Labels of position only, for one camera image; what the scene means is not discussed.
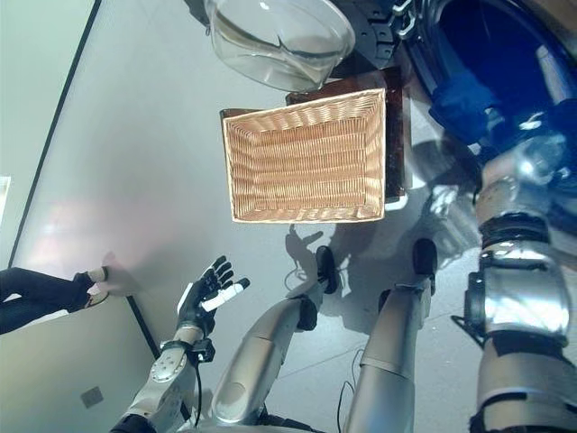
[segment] black pants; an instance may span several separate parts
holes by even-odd
[[[60,309],[82,309],[88,301],[87,290],[93,285],[85,273],[77,273],[69,281],[20,268],[0,271],[0,334]],[[15,293],[21,298],[5,302]]]

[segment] black robotic glove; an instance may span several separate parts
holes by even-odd
[[[216,298],[225,290],[230,290],[233,285],[240,285],[237,286],[236,292],[238,292],[246,289],[250,284],[246,278],[233,284],[232,268],[233,266],[226,260],[226,257],[221,256],[204,271],[196,282],[187,286],[177,307],[179,314],[177,329],[192,325],[202,329],[205,337],[213,331],[216,308],[206,311],[203,308],[203,302]]]

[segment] white floor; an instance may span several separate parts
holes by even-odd
[[[471,186],[443,152],[414,82],[411,96],[407,160],[415,177],[406,205],[377,223],[297,226],[301,238],[322,232],[309,245],[289,239],[305,269],[310,252],[330,244],[344,285],[325,299],[317,329],[294,337],[270,393],[271,413],[336,431],[338,393],[352,379],[351,363],[367,341],[380,292],[411,278],[412,243],[427,235],[439,245],[442,269],[417,343],[415,431],[467,430],[481,352],[449,316],[462,312],[467,274],[476,267]],[[215,361],[202,366],[209,394],[252,322],[284,296],[285,277],[289,287],[301,282],[289,275],[295,267],[286,247],[289,226],[231,221],[218,114],[227,107],[282,106],[283,98],[219,63],[184,2],[104,1],[16,264],[65,277],[110,265],[108,288],[135,294],[160,342],[174,331],[186,284],[226,253],[252,286],[216,315]],[[343,413],[349,403],[347,395]]]

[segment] black clamp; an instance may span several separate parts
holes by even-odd
[[[203,338],[202,340],[195,341],[192,345],[186,341],[171,340],[163,343],[160,346],[162,351],[174,348],[184,349],[185,354],[187,354],[188,360],[193,365],[211,363],[215,359],[215,347],[210,338]]]

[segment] woven basket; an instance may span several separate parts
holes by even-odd
[[[384,216],[383,89],[223,119],[233,221]]]

